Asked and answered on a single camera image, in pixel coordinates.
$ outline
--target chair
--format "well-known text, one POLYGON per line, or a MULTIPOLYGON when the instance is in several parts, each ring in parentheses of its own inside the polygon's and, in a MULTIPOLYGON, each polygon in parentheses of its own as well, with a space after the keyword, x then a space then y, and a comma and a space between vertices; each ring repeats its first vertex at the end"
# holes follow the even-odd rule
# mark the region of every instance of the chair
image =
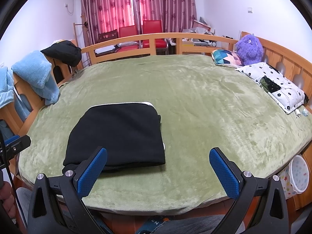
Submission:
POLYGON ((113 31, 110 31, 110 32, 104 32, 104 33, 99 33, 98 34, 98 43, 104 42, 104 41, 107 41, 107 40, 114 40, 114 39, 118 39, 117 29, 113 30, 113 31))
MULTIPOLYGON (((120 27, 119 28, 119 37, 129 37, 129 36, 134 36, 138 35, 138 30, 136 26, 125 26, 125 27, 120 27)), ((139 49, 138 45, 132 45, 132 46, 125 46, 117 50, 117 53, 123 52, 123 51, 129 51, 129 50, 135 50, 139 49)))
MULTIPOLYGON (((143 34, 161 33, 161 20, 144 20, 142 26, 143 34)), ((166 51, 168 53, 168 42, 164 39, 155 39, 155 46, 157 50, 166 51)), ((142 48, 149 48, 149 40, 142 41, 142 48)))

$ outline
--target blue gripper pad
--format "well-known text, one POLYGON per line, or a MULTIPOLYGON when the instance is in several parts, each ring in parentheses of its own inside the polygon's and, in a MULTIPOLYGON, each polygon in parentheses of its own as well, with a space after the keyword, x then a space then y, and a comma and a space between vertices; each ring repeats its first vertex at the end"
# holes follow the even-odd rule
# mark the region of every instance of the blue gripper pad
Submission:
POLYGON ((107 161, 107 151, 102 148, 77 182, 77 194, 80 199, 87 197, 102 172, 107 161))
POLYGON ((209 162, 227 196, 236 200, 239 196, 238 180, 215 149, 209 153, 209 162))
POLYGON ((4 141, 4 144, 5 144, 5 145, 9 145, 11 142, 14 142, 14 141, 17 140, 19 137, 20 137, 19 135, 14 135, 14 136, 12 136, 11 138, 6 139, 6 140, 4 141))

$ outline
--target phone charger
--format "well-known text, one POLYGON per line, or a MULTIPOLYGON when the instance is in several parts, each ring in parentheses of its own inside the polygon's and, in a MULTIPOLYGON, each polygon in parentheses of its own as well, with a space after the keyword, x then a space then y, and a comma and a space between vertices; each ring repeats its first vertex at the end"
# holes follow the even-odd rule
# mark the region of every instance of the phone charger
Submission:
POLYGON ((294 111, 294 113, 296 114, 296 117, 300 117, 300 115, 301 115, 301 113, 300 113, 300 111, 299 111, 298 109, 296 109, 296 110, 294 111))

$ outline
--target screw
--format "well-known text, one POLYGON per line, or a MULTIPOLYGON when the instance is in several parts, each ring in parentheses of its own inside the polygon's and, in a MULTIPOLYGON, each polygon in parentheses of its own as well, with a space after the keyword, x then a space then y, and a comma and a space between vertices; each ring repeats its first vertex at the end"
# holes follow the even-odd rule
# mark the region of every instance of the screw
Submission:
POLYGON ((38 176, 37 176, 37 179, 43 179, 44 175, 43 173, 40 173, 38 176))
POLYGON ((252 173, 249 172, 249 171, 244 171, 244 176, 247 177, 247 178, 249 178, 249 177, 252 176, 252 173))
POLYGON ((280 180, 280 178, 279 178, 277 175, 273 175, 273 179, 274 179, 275 181, 279 181, 279 180, 280 180))
POLYGON ((69 171, 65 172, 65 176, 70 177, 71 175, 73 175, 73 173, 74 172, 72 170, 69 170, 69 171))

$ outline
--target black jacket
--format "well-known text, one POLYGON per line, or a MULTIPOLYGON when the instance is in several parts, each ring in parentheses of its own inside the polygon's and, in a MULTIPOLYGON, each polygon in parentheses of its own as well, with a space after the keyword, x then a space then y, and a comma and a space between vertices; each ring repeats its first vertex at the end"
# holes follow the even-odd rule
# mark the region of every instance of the black jacket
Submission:
POLYGON ((107 150, 103 171, 165 164, 160 118, 147 104, 91 107, 69 135, 62 172, 75 170, 98 146, 107 150))
POLYGON ((69 40, 55 43, 52 46, 41 50, 41 52, 51 58, 61 60, 63 63, 76 67, 81 61, 81 49, 76 47, 69 40))

